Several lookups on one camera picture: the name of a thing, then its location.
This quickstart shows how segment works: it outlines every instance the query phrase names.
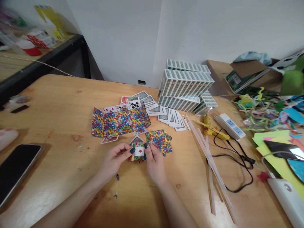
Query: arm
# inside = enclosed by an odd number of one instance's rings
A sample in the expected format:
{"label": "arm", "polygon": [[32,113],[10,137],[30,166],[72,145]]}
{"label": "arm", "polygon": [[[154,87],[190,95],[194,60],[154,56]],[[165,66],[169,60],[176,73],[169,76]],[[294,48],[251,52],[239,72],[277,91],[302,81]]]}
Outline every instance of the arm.
{"label": "arm", "polygon": [[112,148],[95,175],[32,227],[72,227],[97,192],[117,173],[120,164],[134,151],[135,148],[125,142]]}
{"label": "arm", "polygon": [[145,153],[149,176],[161,192],[171,227],[198,227],[167,178],[162,153],[154,145],[147,143]]}

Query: power strip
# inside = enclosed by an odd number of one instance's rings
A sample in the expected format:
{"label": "power strip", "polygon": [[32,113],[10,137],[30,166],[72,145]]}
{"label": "power strip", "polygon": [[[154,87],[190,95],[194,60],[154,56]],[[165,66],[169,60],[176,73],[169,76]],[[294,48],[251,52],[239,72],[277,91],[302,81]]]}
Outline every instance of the power strip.
{"label": "power strip", "polygon": [[229,118],[229,116],[227,116],[227,114],[224,113],[219,116],[214,116],[214,119],[235,140],[239,140],[246,136],[246,134]]}

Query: black metal table frame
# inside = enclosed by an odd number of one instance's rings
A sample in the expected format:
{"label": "black metal table frame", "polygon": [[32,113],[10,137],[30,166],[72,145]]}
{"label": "black metal table frame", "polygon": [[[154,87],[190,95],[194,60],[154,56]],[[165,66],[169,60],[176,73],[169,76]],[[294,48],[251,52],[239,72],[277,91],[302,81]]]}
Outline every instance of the black metal table frame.
{"label": "black metal table frame", "polygon": [[[91,71],[88,46],[83,35],[75,35],[73,38],[45,54],[43,57],[38,59],[38,61],[44,62],[53,67],[57,67],[78,49],[81,50],[85,78],[90,79]],[[49,66],[38,62],[33,62],[9,78],[0,82],[0,106],[9,101],[11,96],[19,94],[38,78],[50,73],[52,70],[53,68]]]}

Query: table leg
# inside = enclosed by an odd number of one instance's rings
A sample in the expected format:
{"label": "table leg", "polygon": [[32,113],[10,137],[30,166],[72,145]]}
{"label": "table leg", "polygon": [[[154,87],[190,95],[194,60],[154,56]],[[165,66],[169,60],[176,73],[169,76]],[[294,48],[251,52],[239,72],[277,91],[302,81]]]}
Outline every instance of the table leg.
{"label": "table leg", "polygon": [[83,42],[84,42],[84,44],[81,46],[81,58],[82,58],[83,71],[85,73],[85,78],[91,79],[88,45],[86,44],[85,40],[83,40]]}

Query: hand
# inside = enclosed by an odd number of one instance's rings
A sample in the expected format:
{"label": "hand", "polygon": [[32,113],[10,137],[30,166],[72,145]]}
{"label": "hand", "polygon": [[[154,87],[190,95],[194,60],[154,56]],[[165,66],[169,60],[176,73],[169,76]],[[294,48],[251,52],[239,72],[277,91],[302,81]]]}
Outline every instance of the hand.
{"label": "hand", "polygon": [[132,148],[129,144],[122,142],[108,151],[104,162],[97,172],[98,179],[106,184],[116,173],[120,167],[120,164],[127,160],[135,152],[135,148]]}
{"label": "hand", "polygon": [[158,187],[161,187],[168,182],[164,167],[164,156],[162,155],[162,152],[156,148],[156,146],[153,144],[149,145],[147,143],[145,143],[145,153],[148,162],[148,174],[152,181]]}

